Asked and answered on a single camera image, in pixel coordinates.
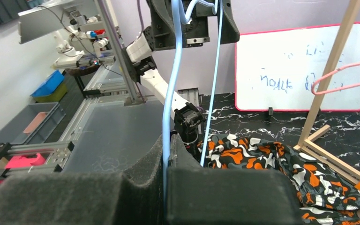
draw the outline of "metal post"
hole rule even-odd
[[[122,56],[122,48],[119,43],[116,27],[113,23],[113,20],[111,19],[110,12],[108,10],[108,3],[106,0],[96,0],[96,7],[102,18],[105,31],[107,32],[110,39],[110,43],[115,51],[115,56],[118,59],[121,68],[123,69],[123,80],[129,92],[130,101],[131,103],[139,102],[135,84],[130,78],[129,72],[126,70],[125,60]]]

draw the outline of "black marble surface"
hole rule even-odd
[[[201,106],[205,110],[209,101],[210,96],[202,96]],[[210,134],[263,138],[292,147],[297,144],[307,112],[274,112],[267,121],[267,113],[240,112],[234,103],[234,93],[215,95]],[[322,112],[313,130],[325,124],[331,126],[329,132],[315,143],[360,170],[360,112]]]

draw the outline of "brown object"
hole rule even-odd
[[[64,71],[70,76],[86,76],[96,72],[100,68],[100,65],[92,65],[86,69],[65,69]]]
[[[46,118],[46,112],[40,112],[38,115],[31,121],[27,128],[23,131],[25,134],[31,134]]]
[[[323,74],[327,74],[336,69],[337,62],[343,51],[345,43],[348,39],[348,35],[350,34],[351,28],[355,22],[359,10],[360,0],[350,0]],[[319,83],[318,92],[327,90],[330,84],[330,80],[331,77],[322,80]],[[306,119],[306,123],[304,124],[303,130],[300,134],[299,142],[294,147],[294,149],[301,150],[315,157],[318,161],[327,164],[347,181],[356,185],[360,182],[360,171],[351,167],[347,163],[327,152],[325,149],[313,143],[313,141],[324,135],[329,130],[330,126],[325,125],[310,135],[324,97],[325,95],[316,95],[314,97],[311,109]]]

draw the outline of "wooden pole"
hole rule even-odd
[[[336,69],[336,65],[338,64],[340,55],[343,51],[345,43],[348,39],[348,35],[350,34],[351,28],[353,27],[359,10],[360,0],[350,0],[345,15],[343,17],[343,21],[337,33],[335,43],[333,44],[332,51],[330,52],[328,62],[326,63],[326,67],[323,71],[324,75]],[[319,83],[318,92],[327,90],[330,84],[330,80],[331,76],[322,80]],[[314,97],[311,109],[306,119],[306,123],[304,124],[299,142],[297,144],[298,146],[302,147],[305,145],[305,140],[307,140],[308,136],[310,135],[311,129],[313,128],[315,119],[318,115],[324,97],[325,95],[316,95]]]

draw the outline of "wooden stand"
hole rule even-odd
[[[348,39],[348,35],[350,34],[351,28],[355,22],[359,10],[360,0],[350,0],[343,21],[337,33],[335,42],[333,44],[332,51],[330,52],[328,62],[326,63],[325,70],[323,71],[324,75],[336,69],[336,65],[339,61],[340,55],[343,51],[345,43]],[[330,80],[331,76],[322,80],[319,83],[318,92],[327,90],[330,84]],[[299,142],[294,147],[294,149],[301,150],[302,152],[311,155],[322,163],[327,164],[331,169],[336,171],[340,176],[342,176],[350,183],[357,184],[360,182],[360,172],[357,169],[336,158],[334,155],[330,154],[325,149],[314,143],[316,139],[328,132],[330,126],[325,125],[309,136],[324,97],[325,95],[315,96],[311,105],[311,109],[308,113],[306,123],[304,124],[303,130],[301,132]]]

